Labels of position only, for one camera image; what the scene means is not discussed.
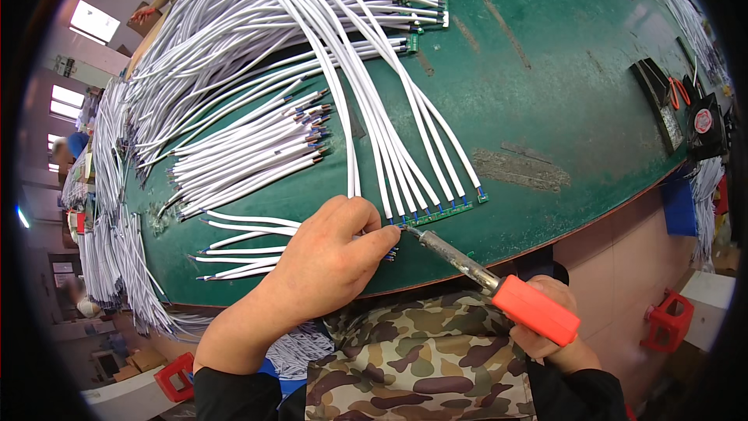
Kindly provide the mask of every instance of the blue shirt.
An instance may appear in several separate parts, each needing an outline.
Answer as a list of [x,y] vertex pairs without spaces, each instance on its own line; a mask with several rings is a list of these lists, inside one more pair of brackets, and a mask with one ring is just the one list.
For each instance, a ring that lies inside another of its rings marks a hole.
[[67,138],[67,149],[74,157],[80,156],[83,149],[88,145],[89,136],[83,132],[76,132]]

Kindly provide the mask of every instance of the worn table surface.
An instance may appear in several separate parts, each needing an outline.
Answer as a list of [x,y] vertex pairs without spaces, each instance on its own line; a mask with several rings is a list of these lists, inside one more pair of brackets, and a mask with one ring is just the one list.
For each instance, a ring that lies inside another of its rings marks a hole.
[[[682,78],[687,61],[675,41],[680,32],[653,0],[449,0],[451,26],[422,36],[422,55],[402,59],[416,84],[434,101],[473,159],[491,201],[433,223],[434,229],[483,264],[547,244],[592,222],[649,188],[684,160],[684,146],[668,156],[632,62],[652,57]],[[500,20],[513,33],[514,44]],[[438,186],[405,93],[381,61],[367,63],[398,133],[424,173]],[[326,87],[317,78],[310,89]],[[239,112],[218,127],[239,117]],[[678,112],[683,124],[683,111]],[[329,125],[332,154],[323,163],[218,209],[224,213],[302,221],[332,195],[346,190],[346,154],[337,115]],[[369,138],[356,140],[363,194],[378,207]],[[517,154],[531,149],[540,158]],[[251,290],[259,277],[196,281],[229,265],[195,263],[187,253],[232,236],[197,218],[172,222],[154,235],[150,205],[171,195],[157,166],[144,190],[131,182],[129,209],[144,213],[148,264],[173,302],[226,306]],[[460,167],[464,186],[471,186]],[[285,239],[253,239],[231,247],[266,247]],[[383,262],[364,294],[390,292],[455,275],[422,251],[400,241],[395,262]]]

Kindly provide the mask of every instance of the red stool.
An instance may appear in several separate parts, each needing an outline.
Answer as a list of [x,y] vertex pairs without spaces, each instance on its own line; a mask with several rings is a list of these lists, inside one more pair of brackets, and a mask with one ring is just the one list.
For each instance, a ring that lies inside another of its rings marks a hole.
[[[156,372],[153,375],[155,382],[161,387],[166,398],[169,398],[174,403],[183,402],[189,400],[194,396],[194,388],[192,388],[192,381],[186,374],[192,374],[192,363],[194,363],[194,357],[192,353],[184,353],[177,359],[173,360],[162,370]],[[178,375],[182,380],[184,387],[177,389],[171,382],[171,377]]]
[[647,340],[640,345],[657,351],[672,353],[678,349],[688,333],[693,317],[693,305],[671,289],[666,289],[665,301],[657,307],[650,306],[644,319],[651,323]]

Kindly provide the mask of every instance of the factory floor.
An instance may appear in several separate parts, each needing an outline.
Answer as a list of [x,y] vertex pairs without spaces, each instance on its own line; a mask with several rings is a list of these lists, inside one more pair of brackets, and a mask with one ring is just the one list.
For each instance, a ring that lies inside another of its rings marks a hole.
[[[603,369],[621,380],[632,407],[645,399],[667,358],[639,346],[649,329],[644,312],[686,271],[694,244],[695,238],[668,236],[655,188],[554,246],[554,258],[569,270],[577,297],[580,335]],[[129,348],[153,346],[169,360],[197,348],[164,336],[146,340],[122,316],[115,324]]]

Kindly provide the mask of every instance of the orange soldering iron handle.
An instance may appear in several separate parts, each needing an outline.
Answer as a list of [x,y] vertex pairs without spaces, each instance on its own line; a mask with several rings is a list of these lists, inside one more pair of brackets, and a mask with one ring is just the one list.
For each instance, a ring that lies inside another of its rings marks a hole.
[[566,346],[577,337],[579,318],[515,275],[505,278],[491,302],[514,322],[558,346]]

